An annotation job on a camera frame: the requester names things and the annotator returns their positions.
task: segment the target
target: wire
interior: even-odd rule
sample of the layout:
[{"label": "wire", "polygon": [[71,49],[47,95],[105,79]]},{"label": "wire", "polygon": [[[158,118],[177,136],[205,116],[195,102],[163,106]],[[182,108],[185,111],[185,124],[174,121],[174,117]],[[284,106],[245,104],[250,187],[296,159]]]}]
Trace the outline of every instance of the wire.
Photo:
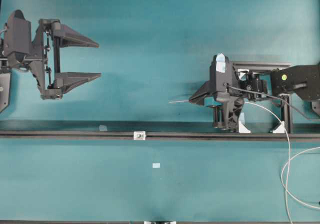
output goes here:
[{"label": "wire", "polygon": [[[317,150],[317,149],[320,149],[320,147],[314,147],[314,148],[310,148],[310,149],[307,149],[307,150],[303,150],[301,152],[299,152],[298,154],[294,155],[291,159],[295,159],[297,156],[303,154],[303,153],[306,153],[308,151],[313,151],[313,150]],[[286,188],[285,184],[284,184],[284,178],[283,178],[283,174],[284,174],[284,170],[285,168],[288,166],[288,162],[285,163],[285,165],[283,166],[282,170],[281,170],[281,183],[282,183],[282,186],[284,187],[284,189],[286,189],[287,193],[294,199],[296,200],[297,202],[299,202],[300,204],[304,205],[304,206],[307,206],[309,208],[312,208],[312,209],[317,209],[317,210],[320,210],[320,207],[319,206],[315,206],[315,205],[310,205],[300,199],[298,199],[296,196],[294,196],[293,194],[290,193],[290,191],[288,191],[288,189]]]},{"label": "wire", "polygon": [[251,105],[255,105],[255,106],[258,106],[258,107],[260,107],[260,108],[262,108],[262,109],[264,109],[264,110],[266,110],[266,111],[268,111],[271,115],[273,115],[278,121],[279,121],[279,123],[280,123],[280,125],[282,125],[283,126],[283,128],[284,128],[284,131],[285,131],[285,135],[286,135],[286,137],[287,137],[287,140],[288,140],[288,150],[289,150],[289,152],[288,152],[288,161],[286,162],[286,165],[285,166],[287,166],[287,178],[286,178],[286,180],[285,180],[285,183],[286,184],[284,184],[283,182],[283,185],[284,185],[284,187],[285,187],[285,194],[284,194],[284,198],[285,198],[285,202],[286,202],[286,204],[285,204],[285,209],[286,209],[286,213],[287,213],[287,215],[288,215],[288,219],[289,219],[289,221],[290,221],[290,223],[291,224],[293,224],[293,222],[292,222],[292,219],[291,219],[291,215],[290,215],[290,211],[289,211],[289,207],[288,207],[288,193],[289,193],[289,191],[288,191],[288,179],[289,179],[289,172],[290,172],[290,163],[291,163],[291,144],[290,144],[290,138],[289,138],[289,135],[288,135],[288,132],[287,132],[287,130],[286,130],[286,128],[285,128],[285,126],[284,126],[284,124],[282,123],[282,121],[279,119],[279,117],[277,117],[277,115],[276,114],[274,114],[271,110],[269,110],[269,109],[267,109],[266,107],[264,107],[264,106],[262,106],[262,105],[259,105],[259,104],[256,104],[256,103],[251,103],[251,102],[248,102],[248,101],[245,101],[245,103],[246,104],[251,104]]},{"label": "wire", "polygon": [[189,102],[189,100],[176,100],[176,101],[169,101],[169,104],[181,103],[181,102]]},{"label": "wire", "polygon": [[2,33],[4,33],[5,31],[7,31],[7,29],[1,30],[1,31],[0,31],[0,35],[1,35]]},{"label": "wire", "polygon": [[313,120],[313,121],[320,121],[320,119],[313,119],[310,118],[308,116],[306,116],[306,114],[304,114],[301,110],[299,110],[297,107],[293,106],[292,104],[288,103],[287,101],[285,101],[284,99],[277,97],[277,96],[273,96],[273,95],[268,95],[265,93],[261,93],[261,92],[257,92],[257,91],[252,91],[252,90],[245,90],[245,89],[240,89],[237,87],[233,87],[233,86],[229,86],[229,88],[234,89],[234,90],[239,90],[242,92],[248,92],[248,93],[252,93],[252,94],[258,94],[258,95],[265,95],[267,97],[273,98],[273,99],[277,99],[277,100],[281,100],[283,101],[285,104],[289,105],[291,108],[293,108],[294,110],[296,110],[300,115],[302,115],[305,119],[307,120]]}]

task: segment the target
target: metal plate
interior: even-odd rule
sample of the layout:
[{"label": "metal plate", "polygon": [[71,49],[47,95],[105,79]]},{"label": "metal plate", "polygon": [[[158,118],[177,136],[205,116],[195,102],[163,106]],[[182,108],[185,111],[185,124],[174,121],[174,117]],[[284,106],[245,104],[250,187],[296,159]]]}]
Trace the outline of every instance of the metal plate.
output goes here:
[{"label": "metal plate", "polygon": [[254,62],[254,61],[232,61],[236,70],[250,69],[254,72],[266,72],[275,69],[286,69],[291,66],[289,62]]},{"label": "metal plate", "polygon": [[0,112],[9,105],[11,73],[0,74]]}]

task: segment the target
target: white tape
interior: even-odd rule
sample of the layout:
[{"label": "white tape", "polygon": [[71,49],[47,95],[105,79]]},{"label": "white tape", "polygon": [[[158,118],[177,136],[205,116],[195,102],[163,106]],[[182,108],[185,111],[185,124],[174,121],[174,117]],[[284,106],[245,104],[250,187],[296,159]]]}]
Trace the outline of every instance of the white tape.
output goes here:
[{"label": "white tape", "polygon": [[215,70],[221,73],[225,73],[226,72],[225,56],[223,54],[218,54],[216,57],[217,58],[216,58]]}]

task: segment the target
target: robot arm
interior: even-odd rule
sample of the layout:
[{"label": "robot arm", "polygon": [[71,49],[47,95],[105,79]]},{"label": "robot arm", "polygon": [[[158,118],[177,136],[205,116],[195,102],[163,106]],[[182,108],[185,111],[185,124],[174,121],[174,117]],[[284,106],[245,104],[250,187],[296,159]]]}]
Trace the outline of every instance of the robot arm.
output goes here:
[{"label": "robot arm", "polygon": [[[0,43],[0,103],[2,111],[8,104],[10,90],[11,69],[22,72],[31,71],[36,78],[37,88],[43,99],[61,99],[63,94],[77,86],[92,81],[101,76],[101,73],[61,72],[60,48],[64,47],[99,47],[99,44],[74,31],[59,20],[39,20],[36,35],[31,41],[31,23],[24,18],[20,10],[14,11],[5,24],[4,39]],[[49,40],[53,44],[54,80],[51,83],[51,68],[48,67]],[[49,75],[49,85],[46,86],[45,75]]]},{"label": "robot arm", "polygon": [[312,101],[312,109],[318,110],[314,105],[320,106],[319,65],[290,67],[290,63],[231,62],[223,54],[214,56],[210,80],[189,98],[189,102],[213,108],[214,127],[237,131],[244,99],[270,99],[264,97],[268,94],[267,81],[260,79],[261,75],[270,75],[274,96],[282,98],[294,92],[303,100]]}]

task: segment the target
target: white sticker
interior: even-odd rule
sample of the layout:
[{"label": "white sticker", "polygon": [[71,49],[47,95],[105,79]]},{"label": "white sticker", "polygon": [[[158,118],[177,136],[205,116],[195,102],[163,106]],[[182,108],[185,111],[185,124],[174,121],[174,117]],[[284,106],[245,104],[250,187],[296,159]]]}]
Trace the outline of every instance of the white sticker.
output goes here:
[{"label": "white sticker", "polygon": [[216,57],[217,58],[216,58],[215,70],[221,73],[225,73],[226,72],[225,56],[223,54],[218,54]]},{"label": "white sticker", "polygon": [[160,163],[152,163],[152,168],[160,168]]}]

